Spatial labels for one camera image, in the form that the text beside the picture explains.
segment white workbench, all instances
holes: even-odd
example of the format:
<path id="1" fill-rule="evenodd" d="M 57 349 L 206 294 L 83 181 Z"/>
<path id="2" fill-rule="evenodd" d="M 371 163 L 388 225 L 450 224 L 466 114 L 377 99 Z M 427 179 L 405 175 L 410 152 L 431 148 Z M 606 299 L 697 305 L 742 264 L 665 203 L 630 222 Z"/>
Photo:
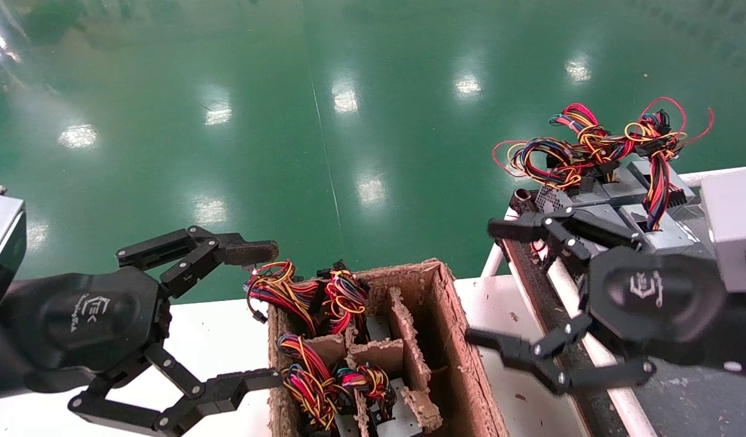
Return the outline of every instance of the white workbench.
<path id="1" fill-rule="evenodd" d="M 542 330 L 531 304 L 512 276 L 461 279 L 455 282 L 470 325 L 523 337 Z M 245 301 L 174 305 L 170 351 L 201 380 L 219 373 L 267 367 L 267 329 L 251 318 Z M 512 437 L 584 437 L 569 396 L 554 398 L 534 378 L 501 368 L 500 358 L 482 351 L 492 389 Z M 22 395 L 0 400 L 0 437 L 127 437 L 135 435 L 86 423 L 67 410 L 81 389 L 58 395 Z M 173 404 L 180 392 L 153 368 L 109 399 L 154 409 Z M 270 435 L 267 390 L 248 393 L 237 412 L 204 418 L 189 436 L 264 437 Z"/>

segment black connector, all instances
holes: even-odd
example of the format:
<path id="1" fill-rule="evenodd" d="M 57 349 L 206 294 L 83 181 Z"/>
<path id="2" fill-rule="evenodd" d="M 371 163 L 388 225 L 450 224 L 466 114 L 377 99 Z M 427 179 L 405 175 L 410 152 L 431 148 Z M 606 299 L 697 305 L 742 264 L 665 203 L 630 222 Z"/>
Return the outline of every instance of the black connector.
<path id="1" fill-rule="evenodd" d="M 642 158 L 650 158 L 654 152 L 664 148 L 664 142 L 660 139 L 644 142 L 634 146 L 634 152 Z"/>
<path id="2" fill-rule="evenodd" d="M 594 182 L 596 179 L 594 177 L 582 177 L 580 178 L 580 186 L 578 187 L 578 190 L 582 193 L 590 193 L 594 191 Z"/>
<path id="3" fill-rule="evenodd" d="M 320 277 L 321 279 L 330 279 L 332 277 L 332 273 L 330 273 L 332 269 L 325 268 L 323 270 L 317 270 L 316 276 Z"/>
<path id="4" fill-rule="evenodd" d="M 561 160 L 557 160 L 556 157 L 551 157 L 551 155 L 545 155 L 545 166 L 549 169 L 556 168 L 561 164 Z"/>
<path id="5" fill-rule="evenodd" d="M 314 299 L 311 299 L 311 305 L 308 306 L 308 314 L 316 314 L 320 310 L 322 310 L 322 305 L 327 298 L 325 288 L 327 287 L 326 280 L 329 280 L 329 269 L 327 269 L 327 274 L 328 277 L 322 277 L 319 274 L 319 277 L 321 277 L 323 280 L 319 281 L 319 284 L 316 288 L 316 293 L 314 293 Z"/>
<path id="6" fill-rule="evenodd" d="M 659 116 L 661 117 L 662 122 L 656 126 L 656 131 L 661 135 L 667 135 L 672 132 L 672 127 L 670 127 L 670 115 L 664 110 L 659 110 Z"/>
<path id="7" fill-rule="evenodd" d="M 685 205 L 687 202 L 686 193 L 683 190 L 670 191 L 670 200 L 667 202 L 666 207 L 672 208 Z"/>
<path id="8" fill-rule="evenodd" d="M 266 324 L 268 323 L 268 316 L 264 315 L 262 311 L 256 310 L 254 311 L 254 320 L 258 321 L 260 324 Z"/>
<path id="9" fill-rule="evenodd" d="M 613 174 L 615 169 L 617 169 L 620 166 L 619 161 L 610 161 L 609 163 L 600 164 L 597 167 L 597 171 L 600 172 L 602 176 L 608 176 L 608 174 Z"/>

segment green floor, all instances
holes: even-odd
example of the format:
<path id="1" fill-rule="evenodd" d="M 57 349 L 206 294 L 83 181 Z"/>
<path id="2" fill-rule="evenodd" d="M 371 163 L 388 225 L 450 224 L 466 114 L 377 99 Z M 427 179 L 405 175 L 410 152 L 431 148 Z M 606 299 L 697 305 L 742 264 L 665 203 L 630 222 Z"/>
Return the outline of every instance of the green floor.
<path id="1" fill-rule="evenodd" d="M 746 165 L 746 2 L 0 0 L 0 183 L 29 207 L 20 277 L 115 268 L 196 223 L 306 274 L 438 257 L 480 273 L 514 182 L 497 141 L 622 129 L 659 95 L 681 172 Z M 239 297 L 220 268 L 186 302 Z"/>

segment cardboard divider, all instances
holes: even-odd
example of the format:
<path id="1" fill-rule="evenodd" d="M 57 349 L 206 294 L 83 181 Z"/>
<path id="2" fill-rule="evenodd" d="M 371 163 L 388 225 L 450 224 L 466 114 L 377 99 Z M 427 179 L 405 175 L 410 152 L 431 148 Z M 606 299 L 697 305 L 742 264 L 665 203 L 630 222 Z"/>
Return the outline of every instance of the cardboard divider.
<path id="1" fill-rule="evenodd" d="M 356 330 L 350 327 L 343 335 L 308 340 L 317 354 L 332 367 L 343 351 L 351 368 L 369 362 L 390 376 L 401 376 L 408 385 L 401 390 L 404 402 L 426 435 L 507 437 L 480 355 L 464 341 L 467 320 L 448 267 L 428 260 L 359 272 L 358 276 L 370 285 L 365 314 L 385 316 L 392 339 L 355 345 Z M 291 359 L 278 353 L 275 341 L 293 324 L 274 307 L 268 309 L 268 317 L 270 363 L 285 368 Z M 355 397 L 359 432 L 369 437 L 364 397 L 359 393 Z M 273 390 L 270 405 L 273 437 L 300 435 L 299 411 L 286 389 Z"/>
<path id="2" fill-rule="evenodd" d="M 408 377 L 406 382 L 412 390 L 428 390 L 431 371 L 416 341 L 413 316 L 402 304 L 400 288 L 392 287 L 389 302 L 392 336 L 401 338 L 404 343 L 403 373 Z"/>
<path id="3" fill-rule="evenodd" d="M 366 345 L 348 346 L 348 356 L 358 364 L 375 364 L 394 379 L 402 373 L 403 348 L 402 340 L 370 341 Z"/>

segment metal box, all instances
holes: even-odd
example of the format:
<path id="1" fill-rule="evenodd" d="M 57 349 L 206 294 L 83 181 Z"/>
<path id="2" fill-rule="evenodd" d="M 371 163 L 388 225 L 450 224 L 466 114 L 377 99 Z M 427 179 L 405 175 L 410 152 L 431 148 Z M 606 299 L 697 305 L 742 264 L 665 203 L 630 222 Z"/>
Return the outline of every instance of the metal box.
<path id="1" fill-rule="evenodd" d="M 618 226 L 627 226 L 626 223 L 622 220 L 622 218 L 620 218 L 618 213 L 615 210 L 613 210 L 613 207 L 611 205 L 607 205 L 607 204 L 591 205 L 591 206 L 584 206 L 578 209 L 582 211 L 586 211 L 590 213 L 591 215 L 597 217 L 598 219 L 606 220 Z M 591 252 L 592 257 L 595 257 L 596 255 L 599 255 L 600 252 L 604 252 L 607 250 L 605 246 L 601 246 L 600 244 L 594 243 L 584 238 L 578 238 L 578 241 L 581 241 L 581 243 L 583 243 L 583 246 L 585 246 L 586 249 L 589 249 L 589 252 Z"/>
<path id="2" fill-rule="evenodd" d="M 648 216 L 642 205 L 623 205 L 618 208 L 618 215 L 626 225 L 642 235 L 642 251 L 648 254 L 667 255 L 683 254 L 705 257 L 708 251 L 694 236 L 683 228 L 667 213 L 659 222 L 659 230 L 643 232 L 637 222 L 644 222 Z"/>
<path id="3" fill-rule="evenodd" d="M 607 202 L 609 202 L 608 194 L 598 183 L 594 183 L 591 192 L 578 193 L 575 196 L 567 196 L 567 193 L 562 190 L 544 185 L 537 191 L 534 199 L 534 204 L 540 212 L 553 212 L 570 206 L 577 208 Z"/>
<path id="4" fill-rule="evenodd" d="M 614 172 L 615 182 L 602 183 L 602 189 L 608 194 L 609 204 L 613 206 L 642 203 L 648 188 L 637 180 L 631 171 L 618 167 Z"/>
<path id="5" fill-rule="evenodd" d="M 0 302 L 27 249 L 25 202 L 0 195 Z"/>
<path id="6" fill-rule="evenodd" d="M 746 291 L 746 169 L 702 180 L 702 203 L 727 291 Z"/>

